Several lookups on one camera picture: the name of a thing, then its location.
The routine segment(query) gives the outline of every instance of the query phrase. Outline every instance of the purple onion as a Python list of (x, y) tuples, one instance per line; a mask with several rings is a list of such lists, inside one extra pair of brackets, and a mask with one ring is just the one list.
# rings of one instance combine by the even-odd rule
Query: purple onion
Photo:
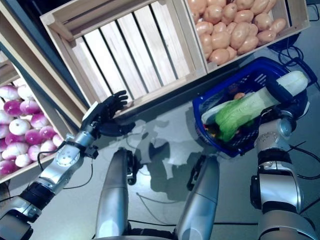
[(35, 129), (41, 129), (47, 126), (49, 121), (43, 113), (37, 113), (32, 116), (30, 123)]
[(0, 139), (0, 153), (7, 149), (7, 144), (4, 139)]
[(9, 100), (15, 100), (19, 98), (17, 88), (12, 85), (6, 85), (0, 87), (0, 97)]
[(12, 174), (13, 172), (17, 171), (19, 168), (16, 166), (14, 161), (11, 160), (4, 160), (0, 161), (0, 175), (8, 175)]
[(44, 126), (43, 128), (40, 129), (40, 135), (44, 139), (52, 139), (56, 134), (57, 133), (55, 132), (54, 128), (50, 125)]
[(20, 116), (23, 112), (20, 110), (20, 104), (21, 101), (20, 100), (11, 100), (11, 101), (7, 101), (4, 105), (3, 105), (3, 109), (4, 111), (14, 117), (18, 117)]
[(38, 103), (36, 103), (36, 101), (32, 101), (32, 100), (24, 100), (23, 102), (21, 102), (20, 104), (20, 110), (21, 112), (23, 112), (24, 114), (37, 114), (39, 112), (41, 112), (41, 109), (38, 105)]
[(41, 144), (44, 138), (41, 136), (40, 132), (36, 129), (30, 129), (25, 133), (25, 141), (30, 145)]
[(11, 143), (23, 143), (25, 141), (25, 136), (21, 135), (14, 135), (13, 133), (9, 132), (6, 136), (5, 136), (5, 143), (7, 145), (11, 144)]
[(0, 110), (0, 124), (9, 124), (13, 119), (13, 116), (9, 115), (4, 110)]
[(24, 119), (15, 119), (9, 124), (9, 130), (14, 135), (25, 135), (30, 129), (30, 123)]
[(8, 133), (10, 133), (9, 126), (6, 124), (0, 124), (0, 139), (6, 137)]
[(38, 153), (40, 152), (40, 145), (32, 145), (28, 149), (28, 156), (32, 161), (37, 161)]

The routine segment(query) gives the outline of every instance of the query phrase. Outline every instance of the blue basket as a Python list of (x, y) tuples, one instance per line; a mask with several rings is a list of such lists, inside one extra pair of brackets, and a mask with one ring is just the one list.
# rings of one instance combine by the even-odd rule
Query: blue basket
[(236, 134), (229, 142), (223, 142), (212, 137), (204, 128), (201, 116), (208, 109), (223, 102), (233, 100), (235, 94), (256, 92), (266, 85), (267, 81), (277, 80), (289, 73), (289, 70), (276, 61), (266, 57), (259, 57), (244, 66), (232, 77), (215, 86), (202, 96), (193, 100), (193, 113), (195, 128), (202, 140), (212, 145), (230, 157), (243, 155), (254, 148), (258, 136), (260, 117), (254, 119), (250, 126), (242, 126), (240, 133)]

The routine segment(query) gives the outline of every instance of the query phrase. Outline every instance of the black cable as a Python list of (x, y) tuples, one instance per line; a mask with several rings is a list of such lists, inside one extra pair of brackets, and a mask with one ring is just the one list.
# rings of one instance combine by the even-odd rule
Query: black cable
[(67, 189), (77, 189), (77, 188), (81, 188), (81, 187), (87, 185), (87, 184), (91, 181), (91, 179), (92, 179), (92, 177), (93, 177), (93, 175), (94, 175), (94, 164), (93, 164), (93, 161), (94, 161), (94, 160), (91, 159), (91, 175), (90, 175), (88, 181), (86, 181), (84, 184), (79, 185), (79, 186), (65, 187), (65, 188), (63, 188), (63, 189), (64, 189), (64, 190), (67, 190)]
[(309, 208), (311, 208), (312, 206), (316, 205), (317, 203), (320, 202), (320, 197), (313, 201), (312, 203), (310, 203), (308, 206), (306, 206), (304, 209), (302, 209), (302, 211), (300, 212), (300, 214), (304, 213), (305, 211), (307, 211)]
[[(297, 147), (297, 146), (292, 146), (292, 145), (290, 145), (290, 147), (291, 147), (292, 149), (296, 150), (296, 151), (302, 152), (302, 153), (304, 153), (304, 154), (307, 154), (307, 155), (313, 157), (315, 160), (317, 160), (317, 161), (320, 163), (320, 158), (319, 158), (317, 155), (315, 155), (314, 153), (309, 152), (309, 151), (307, 151), (307, 150), (304, 150), (304, 149), (302, 149), (302, 148), (299, 148), (299, 147)], [(318, 175), (316, 175), (316, 176), (303, 176), (303, 175), (297, 174), (297, 176), (298, 176), (299, 178), (305, 179), (305, 180), (320, 179), (320, 174), (318, 174)]]
[(58, 152), (65, 144), (66, 144), (66, 142), (63, 141), (63, 142), (60, 144), (60, 146), (58, 146), (58, 148), (57, 148), (56, 150), (53, 150), (53, 151), (40, 151), (40, 152), (38, 153), (38, 155), (36, 156), (36, 160), (37, 160), (37, 162), (38, 162), (38, 164), (39, 164), (39, 167), (40, 167), (41, 171), (43, 171), (44, 168), (42, 167), (42, 164), (41, 164), (41, 161), (40, 161), (40, 155), (41, 155), (41, 154), (54, 154), (54, 153)]

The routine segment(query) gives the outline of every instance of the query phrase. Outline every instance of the robotic hand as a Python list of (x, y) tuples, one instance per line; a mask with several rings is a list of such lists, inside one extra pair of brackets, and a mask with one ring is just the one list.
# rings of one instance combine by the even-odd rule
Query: robotic hand
[(28, 186), (20, 196), (13, 198), (0, 212), (0, 239), (27, 240), (33, 229), (30, 223), (42, 213), (44, 207), (68, 184), (79, 169), (84, 157), (98, 156), (92, 143), (101, 135), (118, 137), (129, 133), (135, 124), (118, 125), (113, 117), (127, 104), (126, 91), (120, 91), (104, 102), (95, 102), (83, 117), (79, 133), (67, 138), (52, 163)]

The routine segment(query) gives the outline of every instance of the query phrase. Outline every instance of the floor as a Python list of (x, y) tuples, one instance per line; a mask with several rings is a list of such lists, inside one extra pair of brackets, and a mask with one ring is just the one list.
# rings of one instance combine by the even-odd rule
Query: floor
[[(296, 43), (305, 55), (305, 62), (320, 77), (320, 22), (312, 22)], [(277, 56), (267, 49), (254, 57)], [(303, 148), (320, 156), (319, 135), (320, 92), (316, 87), (308, 88), (311, 102), (309, 113), (298, 121), (297, 130), (292, 134), (291, 144), (307, 141)], [(186, 182), (190, 171), (201, 154), (213, 154), (216, 150), (199, 140), (194, 128), (192, 103), (187, 102), (163, 114), (155, 109), (149, 113), (152, 120), (138, 120), (136, 127), (127, 138), (110, 139), (103, 137), (98, 145), (103, 147), (93, 161), (91, 182), (77, 189), (63, 190), (44, 209), (37, 222), (32, 224), (32, 240), (87, 240), (95, 233), (96, 212), (100, 191), (113, 153), (119, 147), (135, 152), (146, 165), (139, 171), (137, 183), (129, 186), (129, 219), (158, 224), (176, 224), (183, 210), (188, 191)], [(315, 175), (320, 166), (310, 157), (291, 152), (291, 158), (298, 173)], [(241, 157), (219, 158), (220, 186), (216, 222), (257, 222), (260, 211), (250, 204), (251, 176), (257, 171), (257, 154), (251, 150)], [(69, 186), (84, 183), (90, 176), (91, 161), (86, 159), (82, 168), (73, 176)], [(26, 184), (39, 174), (35, 168), (12, 179), (11, 195), (19, 194)], [(320, 196), (320, 180), (301, 180), (305, 204)], [(305, 213), (318, 228), (320, 236), (320, 204)], [(150, 225), (133, 223), (133, 227), (150, 228)], [(173, 227), (157, 227), (158, 230), (172, 231)], [(213, 227), (211, 240), (257, 239), (256, 226)]]

